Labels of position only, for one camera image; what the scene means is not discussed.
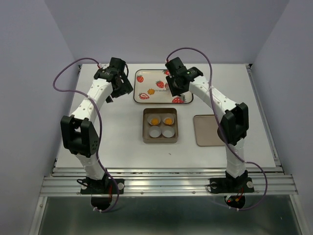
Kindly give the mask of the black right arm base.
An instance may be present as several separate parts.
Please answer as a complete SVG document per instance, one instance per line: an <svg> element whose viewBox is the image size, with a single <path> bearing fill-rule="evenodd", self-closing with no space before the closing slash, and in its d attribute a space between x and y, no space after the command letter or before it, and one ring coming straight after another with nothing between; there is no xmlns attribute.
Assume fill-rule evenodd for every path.
<svg viewBox="0 0 313 235"><path fill-rule="evenodd" d="M254 186L252 179L247 177L245 179L230 178L210 178L207 189L213 194L219 193L253 193Z"/></svg>

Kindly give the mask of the orange swirl cookie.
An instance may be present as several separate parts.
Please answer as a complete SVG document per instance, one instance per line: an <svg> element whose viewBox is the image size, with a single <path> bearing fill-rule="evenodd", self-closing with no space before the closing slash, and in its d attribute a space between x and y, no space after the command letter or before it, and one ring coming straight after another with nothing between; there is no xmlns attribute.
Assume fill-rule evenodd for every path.
<svg viewBox="0 0 313 235"><path fill-rule="evenodd" d="M163 120L166 125L172 125L174 123L173 119L167 117Z"/></svg>
<svg viewBox="0 0 313 235"><path fill-rule="evenodd" d="M149 95L153 95L153 94L155 93L155 90L154 90L154 89L149 89L149 90L147 91L147 93L148 93Z"/></svg>
<svg viewBox="0 0 313 235"><path fill-rule="evenodd" d="M158 124L159 124L158 118L152 118L152 119L150 120L150 124L151 124L151 125L158 125Z"/></svg>

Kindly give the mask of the metal tongs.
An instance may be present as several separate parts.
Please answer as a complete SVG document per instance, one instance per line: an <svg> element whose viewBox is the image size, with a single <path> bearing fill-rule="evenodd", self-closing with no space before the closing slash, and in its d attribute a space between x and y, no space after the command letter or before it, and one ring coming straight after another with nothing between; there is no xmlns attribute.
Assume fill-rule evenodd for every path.
<svg viewBox="0 0 313 235"><path fill-rule="evenodd" d="M185 94L181 94L179 97L183 101L183 103L187 102Z"/></svg>

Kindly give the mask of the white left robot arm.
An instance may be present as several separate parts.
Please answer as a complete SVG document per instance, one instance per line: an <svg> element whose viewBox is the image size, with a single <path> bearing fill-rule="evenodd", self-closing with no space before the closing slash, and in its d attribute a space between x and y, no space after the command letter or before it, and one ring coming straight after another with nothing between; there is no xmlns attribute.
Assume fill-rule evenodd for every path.
<svg viewBox="0 0 313 235"><path fill-rule="evenodd" d="M94 121L99 118L104 103L113 102L125 94L130 94L133 87L128 80L128 66L120 58L111 58L107 66L97 65L91 87L87 93L74 91L84 96L83 101L69 116L61 118L63 146L80 161L92 187L98 193L105 192L109 181L106 171L98 156L102 131L95 130Z"/></svg>

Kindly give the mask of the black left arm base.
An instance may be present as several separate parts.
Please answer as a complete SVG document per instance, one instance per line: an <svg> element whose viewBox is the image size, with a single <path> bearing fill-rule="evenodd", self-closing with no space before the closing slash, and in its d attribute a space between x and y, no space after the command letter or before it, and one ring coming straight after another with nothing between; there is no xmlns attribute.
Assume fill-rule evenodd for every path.
<svg viewBox="0 0 313 235"><path fill-rule="evenodd" d="M80 185L80 193L82 195L96 195L96 194L123 194L124 193L124 179L115 179L117 187L113 179L105 178L103 180L93 180L88 177L84 179L77 179L76 182Z"/></svg>

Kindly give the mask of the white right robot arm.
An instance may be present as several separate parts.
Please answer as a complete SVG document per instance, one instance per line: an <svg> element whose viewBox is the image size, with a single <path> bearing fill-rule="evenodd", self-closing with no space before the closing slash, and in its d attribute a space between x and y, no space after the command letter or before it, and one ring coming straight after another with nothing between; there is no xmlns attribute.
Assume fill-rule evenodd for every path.
<svg viewBox="0 0 313 235"><path fill-rule="evenodd" d="M225 185L236 191L243 185L241 176L246 172L244 143L249 129L248 106L229 99L212 85L212 65L210 76L206 78L196 67L187 69L180 58L167 60L169 75L166 77L172 96L191 92L208 105L214 113L218 125L218 135L226 147Z"/></svg>

